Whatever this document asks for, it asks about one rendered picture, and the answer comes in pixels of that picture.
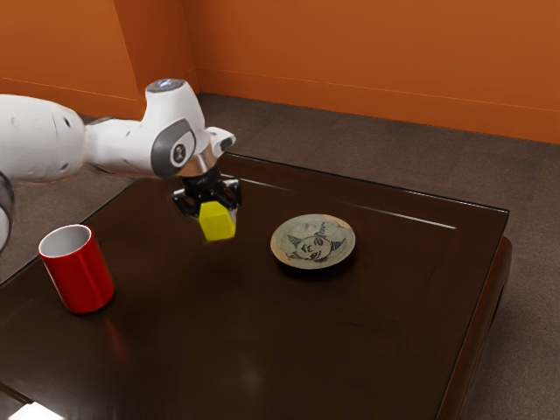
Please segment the painted ceramic plate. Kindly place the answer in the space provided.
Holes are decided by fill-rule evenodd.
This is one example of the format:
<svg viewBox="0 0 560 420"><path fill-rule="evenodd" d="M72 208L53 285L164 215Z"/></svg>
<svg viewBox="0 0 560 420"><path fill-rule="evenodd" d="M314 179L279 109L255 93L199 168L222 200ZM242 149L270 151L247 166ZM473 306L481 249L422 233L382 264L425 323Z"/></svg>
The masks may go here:
<svg viewBox="0 0 560 420"><path fill-rule="evenodd" d="M292 268L318 270L344 261L354 250L355 233L348 223L329 214L304 214L282 223L272 234L270 249Z"/></svg>

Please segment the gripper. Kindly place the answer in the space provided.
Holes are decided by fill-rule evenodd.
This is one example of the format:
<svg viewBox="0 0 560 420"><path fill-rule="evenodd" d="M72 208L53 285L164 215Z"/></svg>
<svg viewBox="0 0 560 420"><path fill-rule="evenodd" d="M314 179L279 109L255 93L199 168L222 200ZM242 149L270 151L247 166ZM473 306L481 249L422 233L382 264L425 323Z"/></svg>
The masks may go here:
<svg viewBox="0 0 560 420"><path fill-rule="evenodd" d="M178 210L184 215L199 218L204 202L218 201L228 209L230 219L237 223L237 213L242 205L241 181L237 177L225 178L220 168L214 166L197 176L181 176L182 187L171 194Z"/></svg>

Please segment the yellow block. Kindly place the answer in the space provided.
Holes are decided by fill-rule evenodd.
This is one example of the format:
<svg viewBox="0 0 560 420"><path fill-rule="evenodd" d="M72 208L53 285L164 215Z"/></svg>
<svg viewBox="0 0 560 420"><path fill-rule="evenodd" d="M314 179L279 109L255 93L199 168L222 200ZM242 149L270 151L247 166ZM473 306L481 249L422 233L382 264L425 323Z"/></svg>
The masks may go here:
<svg viewBox="0 0 560 420"><path fill-rule="evenodd" d="M218 201L204 202L200 206L199 224L208 242L228 240L236 233L237 210L228 210Z"/></svg>

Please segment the red cup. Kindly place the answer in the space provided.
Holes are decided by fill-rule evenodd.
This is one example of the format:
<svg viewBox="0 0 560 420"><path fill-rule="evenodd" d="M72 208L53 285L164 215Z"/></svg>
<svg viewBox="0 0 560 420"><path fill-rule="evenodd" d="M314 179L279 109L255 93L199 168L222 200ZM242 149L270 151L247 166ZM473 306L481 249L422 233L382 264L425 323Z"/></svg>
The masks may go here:
<svg viewBox="0 0 560 420"><path fill-rule="evenodd" d="M53 230L40 241L38 254L71 313L96 312L114 296L113 279L89 227L73 224Z"/></svg>

